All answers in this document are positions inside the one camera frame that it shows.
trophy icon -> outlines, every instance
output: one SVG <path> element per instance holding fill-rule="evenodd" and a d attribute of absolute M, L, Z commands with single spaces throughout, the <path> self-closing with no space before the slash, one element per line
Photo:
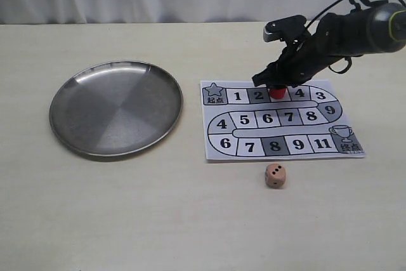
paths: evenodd
<path fill-rule="evenodd" d="M 354 132 L 353 132 L 352 128 L 347 125 L 335 125 L 333 127 L 330 127 L 329 131 L 333 135 L 337 135 L 337 136 L 340 136 L 341 138 L 343 138 L 341 140 L 342 142 L 345 142 L 345 143 L 352 142 L 352 140 L 350 140 L 349 137 L 351 135 L 353 135 Z"/>

star icon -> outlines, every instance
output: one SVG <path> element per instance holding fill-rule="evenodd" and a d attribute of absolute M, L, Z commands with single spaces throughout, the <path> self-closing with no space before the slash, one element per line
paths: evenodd
<path fill-rule="evenodd" d="M 218 87 L 216 83 L 211 83 L 210 87 L 205 88 L 207 92 L 209 92 L 209 96 L 217 95 L 221 96 L 221 90 L 223 90 L 223 87 Z"/>

metal plate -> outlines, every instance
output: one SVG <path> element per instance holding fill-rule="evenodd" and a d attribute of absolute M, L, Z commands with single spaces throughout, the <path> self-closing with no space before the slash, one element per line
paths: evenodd
<path fill-rule="evenodd" d="M 74 152 L 117 157 L 163 139 L 182 105 L 179 84 L 165 70 L 117 61 L 69 79 L 52 101 L 49 121 L 56 137 Z"/>

wooden dice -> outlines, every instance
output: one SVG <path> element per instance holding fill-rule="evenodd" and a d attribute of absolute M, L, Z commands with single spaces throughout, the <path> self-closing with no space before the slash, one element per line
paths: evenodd
<path fill-rule="evenodd" d="M 272 188 L 280 188 L 286 181 L 286 170 L 282 165 L 270 164 L 266 167 L 265 183 Z"/>

white table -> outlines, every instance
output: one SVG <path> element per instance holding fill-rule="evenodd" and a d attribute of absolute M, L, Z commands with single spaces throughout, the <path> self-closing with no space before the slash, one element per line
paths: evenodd
<path fill-rule="evenodd" d="M 206 162 L 199 81 L 276 59 L 264 24 L 0 26 L 0 270 L 406 270 L 406 50 L 317 76 L 365 159 L 283 162 L 283 190 L 265 186 L 269 162 Z M 49 105 L 121 59 L 170 72 L 184 111 L 145 154 L 87 161 L 55 140 Z"/>

